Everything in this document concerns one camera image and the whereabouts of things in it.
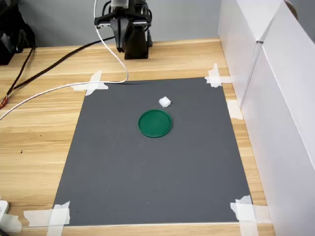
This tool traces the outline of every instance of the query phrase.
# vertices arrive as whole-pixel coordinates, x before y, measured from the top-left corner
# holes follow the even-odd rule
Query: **green plastic lid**
[[[166,135],[172,128],[171,116],[161,110],[149,110],[139,119],[141,133],[149,138],[159,138]]]

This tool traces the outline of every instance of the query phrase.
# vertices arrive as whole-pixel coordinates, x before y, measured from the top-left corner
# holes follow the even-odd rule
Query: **white cardboard box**
[[[278,236],[315,234],[314,67],[315,44],[283,2],[243,107]]]
[[[222,0],[219,35],[240,106],[281,0]]]

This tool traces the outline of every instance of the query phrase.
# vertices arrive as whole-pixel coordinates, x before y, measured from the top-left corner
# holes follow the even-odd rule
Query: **white cable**
[[[94,3],[94,19],[95,19],[95,16],[96,16],[96,4],[97,4],[97,0],[95,0],[95,3]],[[97,84],[97,83],[107,83],[107,84],[121,84],[121,83],[124,83],[126,82],[128,79],[129,79],[129,73],[128,73],[128,70],[126,68],[126,66],[124,65],[124,63],[119,59],[118,56],[116,56],[116,54],[107,46],[107,44],[104,42],[104,40],[102,39],[102,37],[100,36],[99,34],[99,31],[97,29],[97,27],[95,27],[96,29],[96,32],[97,32],[97,35],[98,37],[100,38],[100,40],[102,41],[102,43],[104,44],[104,46],[111,52],[111,54],[114,55],[114,57],[120,62],[120,64],[124,67],[125,71],[126,71],[126,78],[122,81],[89,81],[89,82],[81,82],[81,83],[74,83],[74,84],[68,84],[68,85],[63,85],[63,86],[60,86],[60,87],[56,87],[56,88],[51,88],[49,90],[46,90],[44,92],[41,92],[41,93],[38,93],[32,97],[29,97],[28,99],[25,99],[24,101],[20,102],[19,104],[15,105],[14,107],[12,107],[10,110],[8,110],[6,113],[4,113],[1,117],[0,117],[0,120],[2,120],[4,117],[6,117],[8,114],[10,114],[13,110],[15,110],[16,108],[18,108],[19,106],[23,105],[24,103],[36,98],[36,97],[39,97],[41,95],[44,95],[46,93],[49,93],[49,92],[52,92],[52,91],[56,91],[56,90],[59,90],[59,89],[63,89],[63,88],[66,88],[66,87],[70,87],[70,86],[75,86],[75,85],[87,85],[87,84]]]

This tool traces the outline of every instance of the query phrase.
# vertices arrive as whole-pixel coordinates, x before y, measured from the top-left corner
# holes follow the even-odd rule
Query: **wooden table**
[[[56,62],[77,47],[38,48],[21,81]],[[16,54],[8,66],[0,67],[0,95],[5,94],[28,54]],[[228,76],[218,38],[177,42],[157,42],[148,60],[128,60],[130,80],[205,77],[218,64],[221,76]],[[92,46],[69,58],[22,89],[14,91],[2,115],[20,101],[57,86],[89,81],[98,70],[102,80],[119,81],[125,72],[102,46]],[[236,99],[232,84],[223,84],[226,99]],[[24,210],[51,209],[74,129],[84,99],[84,91],[64,88],[36,98],[0,121],[0,196],[10,203],[9,214],[18,215],[23,226]],[[252,147],[243,120],[232,124],[253,203],[266,205]],[[271,224],[259,224],[259,235],[274,235]],[[18,235],[45,235],[47,229],[24,228]],[[239,236],[238,223],[173,224],[65,227],[63,235],[107,236]]]

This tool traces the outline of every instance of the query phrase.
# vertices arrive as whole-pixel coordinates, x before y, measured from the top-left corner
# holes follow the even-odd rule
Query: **black cable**
[[[103,10],[102,10],[102,16],[105,15],[105,10],[106,10],[106,7],[108,6],[108,4],[110,4],[112,1],[108,1],[107,3],[105,3],[104,7],[103,7]]]
[[[112,37],[109,37],[109,38],[105,38],[105,39],[103,39],[103,41],[107,41],[107,40],[110,40],[110,39],[113,39],[113,38],[115,38],[115,37],[112,36]],[[21,75],[22,75],[22,73],[23,73],[23,71],[24,71],[24,68],[25,68],[25,66],[26,66],[26,64],[27,64],[27,62],[28,62],[28,60],[29,60],[29,58],[31,57],[32,52],[33,52],[34,49],[35,49],[35,47],[32,47],[32,49],[31,49],[31,51],[30,51],[28,57],[26,58],[26,60],[25,60],[25,62],[24,62],[24,64],[23,64],[23,66],[22,66],[22,69],[21,69],[21,71],[20,71],[18,77],[15,79],[13,85],[12,85],[11,88],[8,90],[8,92],[6,93],[6,96],[4,97],[3,101],[0,101],[0,109],[6,105],[6,103],[7,103],[7,101],[8,101],[9,95],[10,95],[14,90],[16,90],[16,89],[18,89],[18,88],[20,88],[20,87],[22,87],[22,86],[25,86],[25,85],[29,84],[30,82],[32,82],[33,80],[35,80],[35,79],[38,78],[39,76],[42,76],[43,74],[47,73],[47,72],[50,71],[51,69],[55,68],[57,65],[59,65],[60,63],[62,63],[62,62],[65,61],[65,60],[67,60],[69,57],[73,56],[74,54],[76,54],[76,53],[82,51],[83,49],[85,49],[85,48],[87,48],[87,47],[90,47],[90,46],[92,46],[92,45],[94,45],[94,44],[96,44],[96,43],[100,43],[100,42],[101,42],[101,40],[98,40],[98,41],[95,41],[95,42],[92,42],[92,43],[88,43],[88,44],[86,44],[86,45],[84,45],[84,46],[82,46],[82,47],[80,47],[80,48],[78,48],[78,49],[76,49],[76,50],[74,50],[74,51],[68,53],[67,55],[63,56],[61,59],[59,59],[57,62],[55,62],[54,64],[52,64],[52,65],[49,66],[48,68],[42,70],[41,72],[37,73],[36,75],[30,77],[29,79],[27,79],[27,80],[25,80],[24,82],[22,82],[22,83],[18,84],[17,86],[15,86],[15,84],[16,84],[16,83],[18,82],[18,80],[20,79],[20,77],[21,77]]]
[[[113,39],[113,38],[115,38],[115,37],[112,36],[112,37],[109,37],[109,38],[105,38],[105,39],[103,39],[103,41],[107,41],[107,40],[110,40],[110,39]],[[85,48],[87,48],[87,47],[90,47],[90,46],[92,46],[92,45],[94,45],[94,44],[96,44],[96,43],[100,43],[100,42],[101,42],[101,40],[98,40],[98,41],[95,41],[95,42],[92,42],[92,43],[88,43],[88,44],[86,44],[86,45],[84,45],[84,46],[82,46],[82,47],[80,47],[80,48],[78,48],[78,49],[76,49],[76,50],[74,50],[74,51],[68,53],[67,55],[63,56],[61,59],[59,59],[58,61],[56,61],[54,64],[52,64],[52,65],[49,66],[48,68],[42,70],[41,72],[37,73],[36,75],[30,77],[28,80],[26,80],[26,81],[20,83],[19,85],[17,85],[16,87],[14,87],[13,90],[16,90],[16,89],[18,89],[18,88],[20,88],[20,87],[22,87],[22,86],[24,86],[24,85],[26,85],[26,84],[32,82],[34,79],[36,79],[36,78],[38,78],[39,76],[42,76],[43,74],[47,73],[48,71],[50,71],[51,69],[55,68],[57,65],[59,65],[59,64],[62,63],[63,61],[67,60],[69,57],[73,56],[74,54],[76,54],[76,53],[82,51],[83,49],[85,49]]]
[[[6,93],[7,96],[10,95],[10,93],[12,93],[12,91],[13,91],[13,89],[14,89],[14,86],[16,85],[16,83],[18,82],[18,80],[20,79],[20,77],[21,77],[21,75],[22,75],[22,73],[23,73],[23,71],[24,71],[24,68],[25,68],[26,64],[28,63],[28,61],[29,61],[29,59],[30,59],[30,57],[31,57],[31,55],[32,55],[32,53],[33,53],[34,50],[35,50],[35,46],[33,46],[33,47],[31,48],[28,57],[26,58],[25,62],[24,62],[23,65],[22,65],[22,68],[21,68],[21,70],[20,70],[20,73],[19,73],[18,77],[16,77],[16,79],[15,79],[15,81],[13,82],[12,86],[9,88],[8,92]]]
[[[149,14],[151,17],[151,22],[152,22],[152,18],[153,18],[152,11],[150,9],[148,9],[148,11],[149,11]],[[149,28],[150,28],[150,26],[147,26],[146,29],[144,30],[144,32],[148,31]]]

